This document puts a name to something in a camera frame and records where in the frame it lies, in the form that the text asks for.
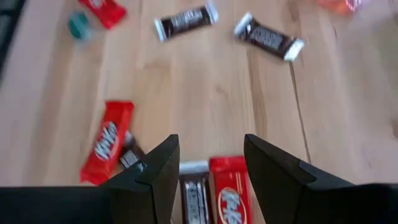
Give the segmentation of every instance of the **chocolate bar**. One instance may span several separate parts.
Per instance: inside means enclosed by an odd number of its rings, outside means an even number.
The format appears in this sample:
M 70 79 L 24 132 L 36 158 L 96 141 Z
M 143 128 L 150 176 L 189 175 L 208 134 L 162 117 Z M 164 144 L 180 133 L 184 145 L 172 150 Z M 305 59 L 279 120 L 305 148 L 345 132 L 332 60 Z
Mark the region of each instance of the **chocolate bar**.
M 100 185 L 113 173 L 130 124 L 134 104 L 131 101 L 107 101 L 90 155 L 80 170 L 80 181 Z
M 303 40 L 261 25 L 250 12 L 237 24 L 234 35 L 288 62 L 294 61 L 304 47 Z
M 121 151 L 122 156 L 119 158 L 119 164 L 123 169 L 131 167 L 145 155 L 144 151 L 139 147 L 137 140 L 130 132 L 126 132 L 125 139 Z
M 218 21 L 218 12 L 212 2 L 197 9 L 181 12 L 177 15 L 155 20 L 155 28 L 160 41 L 165 41 L 178 34 L 208 26 Z
M 208 162 L 180 164 L 180 188 L 185 224 L 211 224 L 211 201 L 208 182 Z
M 252 224 L 244 156 L 213 157 L 209 160 L 209 166 L 214 182 L 217 224 Z

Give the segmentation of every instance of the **red candy wrapper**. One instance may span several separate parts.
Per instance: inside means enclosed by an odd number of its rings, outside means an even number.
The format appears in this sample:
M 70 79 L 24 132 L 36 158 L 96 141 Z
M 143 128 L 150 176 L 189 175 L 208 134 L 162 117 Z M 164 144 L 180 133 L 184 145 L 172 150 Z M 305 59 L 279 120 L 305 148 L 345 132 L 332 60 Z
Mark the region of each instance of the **red candy wrapper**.
M 87 6 L 101 21 L 105 28 L 110 29 L 125 15 L 126 9 L 113 0 L 79 0 Z
M 209 167 L 215 185 L 217 224 L 252 224 L 244 157 L 213 157 Z
M 81 182 L 87 180 L 99 185 L 111 177 L 118 163 L 133 109 L 132 102 L 106 102 L 106 111 L 98 128 L 94 146 L 80 171 Z

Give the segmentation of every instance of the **brown hershey's wrapper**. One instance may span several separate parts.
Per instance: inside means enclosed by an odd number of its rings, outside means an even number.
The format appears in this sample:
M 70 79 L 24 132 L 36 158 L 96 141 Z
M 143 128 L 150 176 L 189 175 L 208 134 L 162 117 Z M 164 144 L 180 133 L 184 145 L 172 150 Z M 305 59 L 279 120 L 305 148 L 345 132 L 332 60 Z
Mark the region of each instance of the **brown hershey's wrapper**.
M 218 20 L 218 13 L 214 4 L 208 2 L 205 6 L 187 10 L 177 15 L 155 20 L 155 28 L 160 41 L 165 41 L 178 34 L 212 25 Z
M 208 178 L 208 173 L 180 176 L 184 224 L 213 223 Z
M 126 134 L 126 140 L 120 155 L 119 164 L 123 169 L 127 169 L 143 158 L 145 153 L 138 145 L 137 140 L 131 134 Z
M 304 41 L 296 37 L 289 37 L 275 30 L 261 25 L 250 12 L 246 13 L 234 30 L 234 35 L 252 45 L 258 46 L 285 61 L 294 61 Z

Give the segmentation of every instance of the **table surface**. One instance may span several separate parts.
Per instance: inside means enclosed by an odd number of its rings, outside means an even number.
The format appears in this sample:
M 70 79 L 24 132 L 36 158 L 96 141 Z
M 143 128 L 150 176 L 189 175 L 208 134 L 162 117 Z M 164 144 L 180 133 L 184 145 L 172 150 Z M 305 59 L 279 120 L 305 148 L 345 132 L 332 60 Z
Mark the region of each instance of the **table surface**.
M 242 154 L 254 133 L 356 184 L 398 181 L 395 1 L 347 18 L 311 0 L 215 0 L 217 24 L 166 43 L 154 18 L 203 0 L 119 3 L 128 18 L 78 44 L 66 25 L 74 1 L 27 2 L 0 86 L 1 185 L 78 184 L 109 99 L 135 103 L 130 130 L 147 152 L 177 133 L 182 161 Z M 302 37 L 300 57 L 235 40 L 247 11 Z

